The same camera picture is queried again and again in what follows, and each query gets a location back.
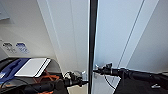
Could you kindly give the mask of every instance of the black device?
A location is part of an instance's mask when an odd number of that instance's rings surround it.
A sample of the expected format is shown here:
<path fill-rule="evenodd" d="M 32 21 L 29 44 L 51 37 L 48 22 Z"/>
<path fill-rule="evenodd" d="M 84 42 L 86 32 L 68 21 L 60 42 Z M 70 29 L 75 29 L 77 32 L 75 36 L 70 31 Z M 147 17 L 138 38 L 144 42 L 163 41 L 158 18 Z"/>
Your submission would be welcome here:
<path fill-rule="evenodd" d="M 100 75 L 110 75 L 110 76 L 118 76 L 122 79 L 133 79 L 133 80 L 140 80 L 140 81 L 147 81 L 158 84 L 162 88 L 168 90 L 168 76 L 159 73 L 148 73 L 148 72 L 140 72 L 129 70 L 125 68 L 121 69 L 113 69 L 112 63 L 107 64 L 103 68 L 98 68 L 97 70 L 93 70 L 95 73 L 99 73 Z"/>
<path fill-rule="evenodd" d="M 0 94 L 35 94 L 42 93 L 44 91 L 50 92 L 54 89 L 62 90 L 66 87 L 71 87 L 74 85 L 79 85 L 80 87 L 82 87 L 82 85 L 88 83 L 88 81 L 82 81 L 82 77 L 78 77 L 72 72 L 68 73 L 70 75 L 70 78 L 65 77 L 64 79 L 59 79 L 56 81 L 3 88 L 0 89 Z"/>

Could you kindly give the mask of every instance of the white wall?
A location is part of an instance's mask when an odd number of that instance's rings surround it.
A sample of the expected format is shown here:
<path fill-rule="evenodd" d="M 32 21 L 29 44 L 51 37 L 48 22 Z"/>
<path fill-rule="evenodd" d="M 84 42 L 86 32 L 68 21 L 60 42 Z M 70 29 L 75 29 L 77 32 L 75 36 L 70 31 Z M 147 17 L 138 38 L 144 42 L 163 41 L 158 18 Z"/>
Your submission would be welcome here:
<path fill-rule="evenodd" d="M 127 68 L 168 71 L 168 0 L 160 0 Z"/>
<path fill-rule="evenodd" d="M 38 0 L 44 22 L 63 73 L 88 73 L 89 0 Z M 69 88 L 87 94 L 87 85 Z"/>
<path fill-rule="evenodd" d="M 9 57 L 50 57 L 56 59 L 43 18 L 36 0 L 0 0 L 10 19 L 0 21 L 0 36 L 3 42 L 10 42 L 17 53 Z M 16 43 L 26 44 L 29 54 L 23 54 Z"/>
<path fill-rule="evenodd" d="M 7 54 L 0 48 L 0 60 L 7 58 Z"/>

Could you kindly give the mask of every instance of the black cable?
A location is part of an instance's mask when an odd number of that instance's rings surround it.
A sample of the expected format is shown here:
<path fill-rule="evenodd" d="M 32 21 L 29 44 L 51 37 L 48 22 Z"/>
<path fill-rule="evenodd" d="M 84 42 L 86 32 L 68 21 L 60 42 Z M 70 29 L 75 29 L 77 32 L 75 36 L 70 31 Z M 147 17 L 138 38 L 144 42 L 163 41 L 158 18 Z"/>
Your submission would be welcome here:
<path fill-rule="evenodd" d="M 162 72 L 162 73 L 168 73 L 168 72 Z"/>
<path fill-rule="evenodd" d="M 116 89 L 114 86 L 112 86 L 112 85 L 110 84 L 110 82 L 107 80 L 107 78 L 106 78 L 105 75 L 104 75 L 104 78 L 105 78 L 106 82 L 109 84 L 110 87 L 112 87 L 113 89 Z"/>
<path fill-rule="evenodd" d="M 9 80 L 5 81 L 4 83 L 2 83 L 1 89 L 3 88 L 3 85 L 4 85 L 5 83 L 7 83 L 7 82 L 9 82 L 9 81 L 12 81 L 12 80 L 22 81 L 22 82 L 26 83 L 26 85 L 28 85 L 29 87 L 31 87 L 35 92 L 39 93 L 39 92 L 38 92 L 34 87 L 32 87 L 29 83 L 27 83 L 26 81 L 21 80 L 21 79 L 9 79 Z"/>

